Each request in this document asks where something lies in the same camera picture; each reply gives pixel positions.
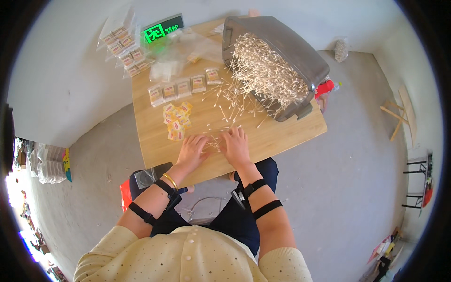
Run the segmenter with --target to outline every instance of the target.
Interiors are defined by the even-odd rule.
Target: wooden table
[[[224,19],[219,19],[201,23],[193,26],[192,29],[221,43],[222,35],[211,35],[210,31],[223,22]],[[232,81],[231,72],[226,74],[223,63],[202,59],[196,64],[186,67],[182,75],[189,77],[203,74],[204,68],[210,66],[220,66],[220,76],[229,82]],[[163,123],[163,105],[152,107],[150,104],[147,89],[155,83],[150,82],[148,78],[149,70],[134,76],[132,79],[133,106],[144,165],[146,168],[150,168],[166,162],[175,164],[182,142],[168,140],[167,126]],[[213,107],[216,95],[210,95],[204,101],[201,101],[206,95],[202,95],[202,92],[200,92],[191,97],[171,102],[175,106],[179,106],[183,101],[188,101],[193,105],[189,117],[193,126],[186,131],[186,135],[202,134],[208,132],[210,128],[216,129],[231,125],[231,122],[227,124],[225,120],[221,120],[223,115],[219,107]],[[280,123],[271,118],[266,118],[260,128],[257,128],[257,125],[262,122],[266,113],[257,113],[254,117],[253,114],[245,112],[241,117],[238,116],[235,126],[242,125],[249,137],[251,160],[253,162],[264,160],[325,133],[327,126],[322,113],[314,99],[311,104],[313,111],[301,120],[297,120],[297,116],[292,116]],[[229,110],[230,102],[221,95],[218,105],[222,105],[227,118],[229,118],[232,112],[232,110]],[[200,183],[233,170],[233,167],[221,153],[214,153],[195,172],[188,175],[181,186]]]

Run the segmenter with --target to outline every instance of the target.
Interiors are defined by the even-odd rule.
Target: foot
[[[187,193],[192,193],[194,192],[194,190],[196,189],[196,187],[194,185],[192,186],[187,186],[186,188],[188,188],[188,191],[186,191]]]

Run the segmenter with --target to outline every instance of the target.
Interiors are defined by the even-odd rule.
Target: green exit sign
[[[166,34],[183,27],[182,14],[177,14],[162,20],[160,23],[154,23],[147,26],[143,31],[144,38],[147,43],[152,43],[153,41],[166,36]]]

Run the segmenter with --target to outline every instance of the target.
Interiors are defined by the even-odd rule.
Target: gray floor
[[[400,132],[389,141],[396,119],[379,106],[393,99],[374,56],[351,52],[337,63],[321,51],[330,77],[342,82],[324,114],[328,131],[274,157],[276,194],[284,201],[298,248],[315,281],[358,281],[367,260],[404,215],[406,147]],[[119,185],[143,169],[133,106],[128,105],[82,136],[70,148],[73,183],[42,185],[26,177],[33,220],[67,278],[78,259],[122,214]],[[199,199],[229,199],[226,177],[198,184],[177,209],[184,218]],[[213,217],[225,200],[206,199],[192,218]]]

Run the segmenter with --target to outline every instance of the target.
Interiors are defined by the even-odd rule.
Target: polka dot sweater
[[[312,281],[301,252],[279,248],[257,265],[249,248],[200,226],[139,239],[115,226],[83,255],[74,282],[105,281]]]

